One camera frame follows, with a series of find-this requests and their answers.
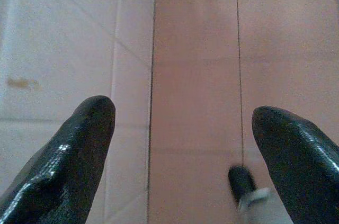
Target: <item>small black object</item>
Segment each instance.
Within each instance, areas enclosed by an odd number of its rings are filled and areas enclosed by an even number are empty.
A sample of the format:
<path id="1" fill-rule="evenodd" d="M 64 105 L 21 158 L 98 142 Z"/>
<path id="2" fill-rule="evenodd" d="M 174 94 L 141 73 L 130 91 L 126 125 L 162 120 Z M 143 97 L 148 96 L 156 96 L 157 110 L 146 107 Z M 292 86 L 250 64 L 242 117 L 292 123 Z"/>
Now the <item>small black object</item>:
<path id="1" fill-rule="evenodd" d="M 0 197 L 0 224 L 84 224 L 114 121 L 108 97 L 86 99 Z"/>
<path id="2" fill-rule="evenodd" d="M 256 190 L 253 177 L 244 166 L 231 167 L 228 172 L 228 179 L 233 197 L 237 203 L 239 203 L 243 195 Z"/>

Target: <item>pink tile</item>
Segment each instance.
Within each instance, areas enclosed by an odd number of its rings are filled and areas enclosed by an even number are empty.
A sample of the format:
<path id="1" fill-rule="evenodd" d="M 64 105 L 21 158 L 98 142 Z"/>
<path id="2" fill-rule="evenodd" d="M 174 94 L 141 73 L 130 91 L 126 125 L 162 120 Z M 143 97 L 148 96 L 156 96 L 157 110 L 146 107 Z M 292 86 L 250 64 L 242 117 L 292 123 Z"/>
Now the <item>pink tile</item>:
<path id="1" fill-rule="evenodd" d="M 239 0 L 241 56 L 332 60 L 339 52 L 337 0 Z"/>
<path id="2" fill-rule="evenodd" d="M 243 63 L 242 77 L 245 150 L 256 147 L 251 118 L 261 105 L 296 113 L 339 144 L 339 59 Z"/>
<path id="3" fill-rule="evenodd" d="M 155 63 L 238 56 L 236 0 L 156 0 Z"/>
<path id="4" fill-rule="evenodd" d="M 228 185 L 240 154 L 151 152 L 149 223 L 238 223 Z"/>
<path id="5" fill-rule="evenodd" d="M 155 66 L 152 148 L 239 150 L 238 60 Z"/>

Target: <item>dark object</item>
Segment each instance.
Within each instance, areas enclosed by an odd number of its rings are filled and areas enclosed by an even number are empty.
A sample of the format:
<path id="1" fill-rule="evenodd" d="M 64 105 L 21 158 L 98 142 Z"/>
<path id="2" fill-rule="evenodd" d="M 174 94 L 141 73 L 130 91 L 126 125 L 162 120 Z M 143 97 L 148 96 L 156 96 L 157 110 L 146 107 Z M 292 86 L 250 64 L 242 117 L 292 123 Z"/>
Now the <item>dark object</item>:
<path id="1" fill-rule="evenodd" d="M 233 197 L 237 203 L 239 203 L 243 195 L 256 190 L 251 173 L 246 167 L 231 167 L 228 172 L 228 179 Z"/>
<path id="2" fill-rule="evenodd" d="M 255 109 L 252 128 L 293 222 L 339 223 L 339 147 L 312 122 L 275 107 Z"/>
<path id="3" fill-rule="evenodd" d="M 113 135 L 115 107 L 86 99 L 0 198 L 0 224 L 85 223 Z"/>

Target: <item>tiled floor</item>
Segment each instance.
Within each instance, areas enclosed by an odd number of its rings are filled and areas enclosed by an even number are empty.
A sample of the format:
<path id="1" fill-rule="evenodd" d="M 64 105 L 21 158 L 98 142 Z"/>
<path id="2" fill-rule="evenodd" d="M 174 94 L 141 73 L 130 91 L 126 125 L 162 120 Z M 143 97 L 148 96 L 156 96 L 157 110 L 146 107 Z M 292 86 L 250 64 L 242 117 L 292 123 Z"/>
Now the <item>tiled floor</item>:
<path id="1" fill-rule="evenodd" d="M 337 0 L 156 0 L 150 224 L 237 223 L 226 174 L 242 159 L 273 186 L 252 135 L 260 105 L 339 144 L 338 20 Z"/>

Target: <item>brown stain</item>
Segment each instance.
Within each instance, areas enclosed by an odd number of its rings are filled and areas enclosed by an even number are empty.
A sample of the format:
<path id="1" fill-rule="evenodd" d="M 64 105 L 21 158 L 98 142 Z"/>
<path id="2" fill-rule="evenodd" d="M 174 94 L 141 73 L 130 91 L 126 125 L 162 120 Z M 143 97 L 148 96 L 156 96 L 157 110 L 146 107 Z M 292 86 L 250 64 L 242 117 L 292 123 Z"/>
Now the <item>brown stain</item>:
<path id="1" fill-rule="evenodd" d="M 27 90 L 40 90 L 40 84 L 36 80 L 32 79 L 7 79 L 7 85 L 11 88 L 17 88 L 17 89 L 27 89 Z"/>

